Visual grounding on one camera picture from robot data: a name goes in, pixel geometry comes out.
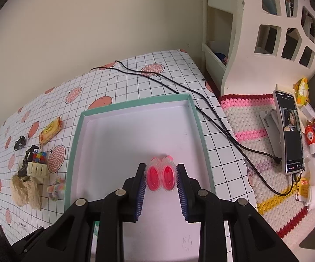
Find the fruit pattern grid tablecloth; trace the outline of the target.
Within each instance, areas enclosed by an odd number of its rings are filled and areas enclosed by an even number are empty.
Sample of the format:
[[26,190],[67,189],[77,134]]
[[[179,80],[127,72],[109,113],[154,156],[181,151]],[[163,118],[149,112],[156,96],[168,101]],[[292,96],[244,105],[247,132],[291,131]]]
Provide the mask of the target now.
[[[12,200],[11,177],[54,119],[62,130],[44,146],[50,173],[39,185],[41,208]],[[228,121],[208,83],[183,50],[107,64],[42,93],[0,127],[0,224],[10,243],[54,224],[78,198],[102,199],[140,163],[173,157],[220,198],[255,195],[245,162],[218,130]]]

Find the teal rimmed white tray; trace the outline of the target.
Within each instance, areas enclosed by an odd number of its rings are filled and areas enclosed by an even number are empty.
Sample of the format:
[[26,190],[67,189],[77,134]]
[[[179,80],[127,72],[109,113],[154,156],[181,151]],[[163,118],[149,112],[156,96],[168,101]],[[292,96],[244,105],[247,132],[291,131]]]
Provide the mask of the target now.
[[[112,104],[81,113],[66,174],[65,207],[103,199],[141,163],[170,155],[190,178],[214,191],[200,116],[188,94]],[[136,223],[123,225],[126,261],[197,261],[200,224],[185,221],[178,192],[145,191]]]

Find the grey phone stand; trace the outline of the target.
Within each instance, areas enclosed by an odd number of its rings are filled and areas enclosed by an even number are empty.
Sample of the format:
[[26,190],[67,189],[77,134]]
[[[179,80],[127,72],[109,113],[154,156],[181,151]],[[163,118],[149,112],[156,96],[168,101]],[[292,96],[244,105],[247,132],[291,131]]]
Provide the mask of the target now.
[[282,157],[281,137],[279,133],[278,114],[275,109],[259,112],[260,119],[265,127],[267,136],[271,143],[274,155]]

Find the yellow snack cracker packet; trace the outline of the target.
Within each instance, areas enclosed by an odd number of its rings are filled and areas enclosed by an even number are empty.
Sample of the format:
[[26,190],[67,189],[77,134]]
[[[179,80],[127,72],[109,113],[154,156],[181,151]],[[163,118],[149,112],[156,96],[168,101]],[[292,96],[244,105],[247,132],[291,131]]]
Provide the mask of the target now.
[[53,137],[55,137],[62,129],[61,117],[57,117],[48,126],[46,126],[39,134],[39,145],[45,146]]

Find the black toy car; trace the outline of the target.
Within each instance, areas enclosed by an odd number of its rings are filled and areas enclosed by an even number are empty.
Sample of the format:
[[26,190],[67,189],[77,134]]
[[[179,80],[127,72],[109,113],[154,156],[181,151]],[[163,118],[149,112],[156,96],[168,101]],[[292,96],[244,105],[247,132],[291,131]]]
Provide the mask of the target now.
[[27,139],[23,135],[21,135],[20,138],[17,141],[15,141],[14,150],[18,151],[18,150],[23,149],[26,143],[27,143]]

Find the rainbow pipe cleaner loop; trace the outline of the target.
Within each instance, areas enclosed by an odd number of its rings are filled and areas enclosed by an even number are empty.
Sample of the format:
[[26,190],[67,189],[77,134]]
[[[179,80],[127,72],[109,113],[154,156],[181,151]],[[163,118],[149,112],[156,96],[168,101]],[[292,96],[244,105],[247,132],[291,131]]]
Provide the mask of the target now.
[[57,201],[59,195],[65,190],[65,178],[56,177],[56,179],[47,187],[48,198],[52,201]]

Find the cream plastic rack piece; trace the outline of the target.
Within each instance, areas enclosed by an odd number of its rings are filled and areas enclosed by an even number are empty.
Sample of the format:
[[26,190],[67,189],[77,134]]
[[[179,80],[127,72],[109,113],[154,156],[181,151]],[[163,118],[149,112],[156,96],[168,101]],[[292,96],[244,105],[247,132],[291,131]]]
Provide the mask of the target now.
[[27,165],[27,176],[46,179],[48,175],[48,167],[46,164],[28,162]]

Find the orange white small bottle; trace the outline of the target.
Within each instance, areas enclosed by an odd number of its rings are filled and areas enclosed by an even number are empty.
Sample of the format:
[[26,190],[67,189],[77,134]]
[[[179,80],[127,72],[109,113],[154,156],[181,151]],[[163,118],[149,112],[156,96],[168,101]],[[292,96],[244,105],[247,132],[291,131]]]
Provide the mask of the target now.
[[305,127],[305,137],[311,154],[315,153],[315,132],[313,126],[307,125]]

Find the white cutout shelf unit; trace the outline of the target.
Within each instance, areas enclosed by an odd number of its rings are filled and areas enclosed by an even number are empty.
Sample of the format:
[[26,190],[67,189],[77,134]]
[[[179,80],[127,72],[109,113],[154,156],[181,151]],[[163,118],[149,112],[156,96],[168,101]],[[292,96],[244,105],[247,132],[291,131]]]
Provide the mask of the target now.
[[315,0],[202,0],[202,67],[223,95],[315,75]]

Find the pink hair roller clip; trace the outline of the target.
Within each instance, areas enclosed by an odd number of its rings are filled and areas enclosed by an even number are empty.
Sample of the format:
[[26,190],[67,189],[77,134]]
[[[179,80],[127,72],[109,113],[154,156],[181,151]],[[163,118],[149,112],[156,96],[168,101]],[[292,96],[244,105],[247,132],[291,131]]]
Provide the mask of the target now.
[[151,159],[146,167],[146,183],[150,191],[155,192],[161,188],[171,191],[175,188],[176,182],[177,170],[172,156]]

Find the pink yellow crochet mat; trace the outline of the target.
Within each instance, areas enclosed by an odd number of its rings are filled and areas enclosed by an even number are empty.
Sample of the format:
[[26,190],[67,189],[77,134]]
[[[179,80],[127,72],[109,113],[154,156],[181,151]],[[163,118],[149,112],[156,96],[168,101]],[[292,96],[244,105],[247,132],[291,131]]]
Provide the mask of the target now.
[[315,227],[315,209],[296,200],[291,178],[271,158],[274,151],[259,113],[275,109],[273,96],[225,95],[220,105],[236,140],[251,149],[245,154],[252,162],[248,175],[259,214],[290,249],[298,247]]

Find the smartphone on stand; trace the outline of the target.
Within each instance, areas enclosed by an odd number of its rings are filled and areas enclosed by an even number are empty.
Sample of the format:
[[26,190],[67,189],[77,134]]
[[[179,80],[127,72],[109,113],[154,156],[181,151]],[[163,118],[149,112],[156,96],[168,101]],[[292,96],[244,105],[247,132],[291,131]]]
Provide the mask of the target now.
[[294,174],[304,168],[302,132],[294,95],[273,92],[282,147],[282,172]]

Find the yellow snack bag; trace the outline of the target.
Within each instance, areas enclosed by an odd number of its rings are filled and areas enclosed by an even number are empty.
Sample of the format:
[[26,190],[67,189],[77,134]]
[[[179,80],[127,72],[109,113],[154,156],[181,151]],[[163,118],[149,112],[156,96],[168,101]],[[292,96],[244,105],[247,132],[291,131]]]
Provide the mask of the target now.
[[302,78],[294,84],[296,102],[298,105],[306,105],[309,101],[308,79]]

